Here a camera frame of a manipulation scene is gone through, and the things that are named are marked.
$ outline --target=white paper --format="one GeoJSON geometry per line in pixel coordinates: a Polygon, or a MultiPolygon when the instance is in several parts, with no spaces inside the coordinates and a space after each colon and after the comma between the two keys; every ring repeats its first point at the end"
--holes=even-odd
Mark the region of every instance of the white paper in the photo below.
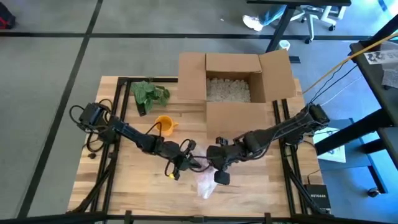
{"type": "MultiPolygon", "coordinates": [[[[315,135],[313,136],[313,141],[314,143],[317,143],[329,136],[331,136],[332,134],[336,133],[337,131],[339,131],[339,129],[337,128],[324,128],[322,130],[316,131],[315,135]]],[[[346,151],[344,148],[344,145],[330,150],[328,152],[325,152],[322,155],[318,156],[318,159],[324,159],[324,160],[328,160],[328,161],[333,161],[333,162],[346,162],[346,151]]]]}
{"type": "Polygon", "coordinates": [[[398,62],[398,50],[382,50],[364,54],[370,65],[398,62]]]}

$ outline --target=jeans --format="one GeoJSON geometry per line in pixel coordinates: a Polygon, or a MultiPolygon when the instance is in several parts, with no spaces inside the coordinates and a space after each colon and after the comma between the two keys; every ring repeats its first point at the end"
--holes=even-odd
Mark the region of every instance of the jeans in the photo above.
{"type": "Polygon", "coordinates": [[[282,16],[285,9],[286,5],[280,5],[280,4],[272,5],[266,13],[259,16],[260,23],[263,26],[270,24],[272,21],[282,16]]]}

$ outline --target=green plant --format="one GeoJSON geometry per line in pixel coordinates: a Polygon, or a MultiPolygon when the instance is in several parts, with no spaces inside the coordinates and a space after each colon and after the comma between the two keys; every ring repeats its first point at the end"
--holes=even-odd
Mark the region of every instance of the green plant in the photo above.
{"type": "Polygon", "coordinates": [[[147,113],[152,109],[155,100],[166,106],[170,98],[170,92],[166,88],[145,81],[133,83],[130,90],[134,93],[137,103],[144,104],[147,113]]]}

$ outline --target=person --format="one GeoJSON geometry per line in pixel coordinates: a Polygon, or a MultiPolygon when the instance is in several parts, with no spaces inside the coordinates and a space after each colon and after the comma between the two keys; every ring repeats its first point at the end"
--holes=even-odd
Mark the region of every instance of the person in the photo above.
{"type": "Polygon", "coordinates": [[[281,17],[286,9],[286,5],[272,5],[269,10],[259,17],[243,16],[243,23],[250,29],[261,31],[261,29],[281,17]]]}

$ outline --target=yellow cable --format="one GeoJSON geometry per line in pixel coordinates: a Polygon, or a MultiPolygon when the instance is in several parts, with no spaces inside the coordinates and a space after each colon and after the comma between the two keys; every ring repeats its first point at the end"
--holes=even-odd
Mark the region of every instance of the yellow cable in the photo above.
{"type": "Polygon", "coordinates": [[[310,86],[310,88],[308,88],[307,90],[305,90],[305,91],[303,92],[303,94],[306,93],[306,92],[308,92],[309,90],[311,90],[316,84],[318,84],[321,80],[323,80],[325,77],[327,77],[328,75],[330,75],[330,74],[331,74],[336,68],[338,68],[340,65],[346,63],[347,61],[349,61],[349,60],[351,60],[352,58],[354,58],[354,57],[360,55],[361,53],[363,53],[363,52],[365,52],[365,51],[367,51],[367,50],[369,50],[369,49],[371,49],[371,48],[373,48],[373,47],[375,47],[375,46],[377,46],[377,45],[379,45],[379,44],[381,44],[381,43],[383,43],[383,42],[385,42],[385,41],[387,41],[387,40],[389,40],[389,39],[391,39],[391,38],[397,37],[397,36],[398,36],[398,34],[392,34],[392,35],[390,35],[390,36],[388,36],[388,37],[386,37],[386,38],[384,38],[384,39],[381,39],[381,40],[377,41],[376,43],[370,45],[369,47],[366,47],[366,48],[360,50],[359,52],[356,52],[355,54],[349,56],[348,58],[344,59],[342,62],[340,62],[340,63],[339,63],[338,65],[336,65],[334,68],[332,68],[328,73],[324,74],[321,78],[319,78],[314,84],[312,84],[312,86],[310,86]]]}

